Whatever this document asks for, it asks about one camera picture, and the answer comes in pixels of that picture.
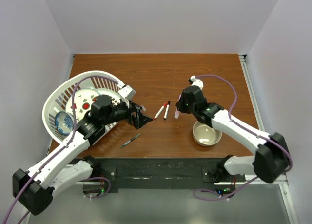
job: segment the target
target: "marker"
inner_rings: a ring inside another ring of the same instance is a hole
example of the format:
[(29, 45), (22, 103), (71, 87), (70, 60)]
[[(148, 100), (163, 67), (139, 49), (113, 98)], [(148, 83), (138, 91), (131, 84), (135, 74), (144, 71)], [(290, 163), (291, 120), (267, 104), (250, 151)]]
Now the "marker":
[(168, 101), (168, 103), (167, 103), (167, 107), (166, 107), (166, 112), (165, 112), (164, 120), (167, 119), (168, 112), (169, 112), (169, 107), (170, 107), (170, 101)]
[(178, 109), (176, 109), (176, 110), (175, 110), (175, 118), (178, 119), (178, 118), (179, 118), (179, 115), (180, 115), (180, 111), (178, 111)]
[(130, 139), (129, 141), (125, 142), (122, 146), (120, 146), (120, 148), (123, 148), (124, 146), (128, 145), (129, 143), (131, 143), (133, 140), (135, 140), (136, 138), (138, 138), (141, 134), (138, 134), (136, 136), (134, 136), (132, 139)]
[(156, 120), (158, 118), (158, 116), (160, 115), (160, 113), (164, 110), (164, 108), (166, 107), (167, 102), (164, 103), (164, 105), (160, 108), (160, 110), (158, 111), (158, 113), (155, 115), (154, 120)]

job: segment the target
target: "wooden table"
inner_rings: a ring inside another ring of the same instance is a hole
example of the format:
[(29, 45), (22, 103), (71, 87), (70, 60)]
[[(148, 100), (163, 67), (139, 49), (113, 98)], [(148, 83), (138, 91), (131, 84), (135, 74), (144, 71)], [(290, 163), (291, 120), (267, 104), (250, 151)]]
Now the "wooden table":
[[(233, 115), (258, 128), (251, 99), (244, 79), (238, 55), (236, 54), (113, 54), (76, 55), (70, 77), (90, 70), (109, 72), (136, 94), (133, 101), (146, 107), (147, 115), (153, 117), (164, 102), (171, 100), (169, 116), (163, 120), (163, 113), (139, 130), (121, 121), (96, 145), (82, 152), (79, 157), (193, 157), (213, 158), (229, 154), (250, 155), (250, 152), (226, 134), (211, 147), (198, 145), (192, 136), (196, 122), (193, 115), (180, 114), (174, 118), (175, 103), (182, 90), (189, 86), (192, 75), (216, 74), (227, 79), (238, 93), (238, 102)], [(234, 99), (226, 83), (212, 77), (202, 79), (203, 93), (208, 102), (216, 102), (229, 109)], [(141, 136), (124, 147), (120, 146), (136, 134)], [(51, 150), (57, 147), (55, 141)]]

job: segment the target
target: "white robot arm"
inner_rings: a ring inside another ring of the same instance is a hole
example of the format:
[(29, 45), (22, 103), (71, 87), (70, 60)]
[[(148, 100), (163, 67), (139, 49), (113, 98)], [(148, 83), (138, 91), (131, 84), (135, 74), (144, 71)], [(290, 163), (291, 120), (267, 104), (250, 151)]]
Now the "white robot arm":
[(19, 169), (14, 173), (13, 196), (33, 215), (38, 215), (61, 191), (92, 175), (100, 176), (101, 166), (92, 157), (70, 168), (65, 167), (103, 137), (106, 125), (125, 119), (129, 125), (140, 129), (153, 120), (141, 112), (142, 106), (130, 100), (134, 93), (130, 86), (124, 86), (119, 90), (121, 103), (117, 106), (112, 104), (110, 96), (98, 96), (91, 110), (77, 124), (77, 130), (71, 132), (62, 144), (27, 171)]
[(289, 152), (282, 135), (257, 130), (230, 115), (216, 103), (208, 103), (203, 96), (203, 82), (192, 76), (192, 84), (183, 90), (176, 103), (178, 111), (193, 114), (201, 123), (220, 130), (245, 146), (253, 156), (229, 155), (218, 165), (216, 183), (225, 177), (237, 174), (255, 174), (267, 183), (274, 180), (290, 166)]

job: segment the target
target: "plastic basket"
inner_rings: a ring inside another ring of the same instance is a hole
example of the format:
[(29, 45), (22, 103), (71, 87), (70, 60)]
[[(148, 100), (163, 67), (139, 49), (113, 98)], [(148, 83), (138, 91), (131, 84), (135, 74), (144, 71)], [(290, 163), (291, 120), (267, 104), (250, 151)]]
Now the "plastic basket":
[[(51, 137), (58, 143), (62, 143), (67, 136), (60, 134), (55, 128), (54, 117), (57, 112), (65, 111), (67, 101), (72, 96), (75, 85), (82, 78), (90, 75), (101, 75), (103, 78), (88, 78), (79, 85), (77, 90), (85, 88), (96, 89), (100, 94), (111, 96), (114, 105), (120, 103), (120, 95), (118, 94), (118, 91), (124, 86), (124, 83), (114, 75), (104, 71), (89, 71), (72, 77), (49, 96), (42, 110), (43, 124)], [(118, 84), (113, 83), (105, 77), (115, 80)], [(107, 134), (116, 124), (117, 122), (106, 125), (105, 134)]]

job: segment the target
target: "black pen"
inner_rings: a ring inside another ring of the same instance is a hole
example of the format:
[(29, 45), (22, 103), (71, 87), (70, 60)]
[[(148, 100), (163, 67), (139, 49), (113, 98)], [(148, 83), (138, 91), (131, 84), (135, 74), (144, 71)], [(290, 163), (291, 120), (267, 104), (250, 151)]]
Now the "black pen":
[(136, 138), (138, 138), (141, 134), (138, 134), (136, 136), (134, 136), (132, 139), (130, 139), (129, 141), (125, 142), (122, 146), (120, 146), (120, 148), (123, 148), (124, 146), (128, 145), (129, 143), (131, 143), (133, 140), (135, 140)]

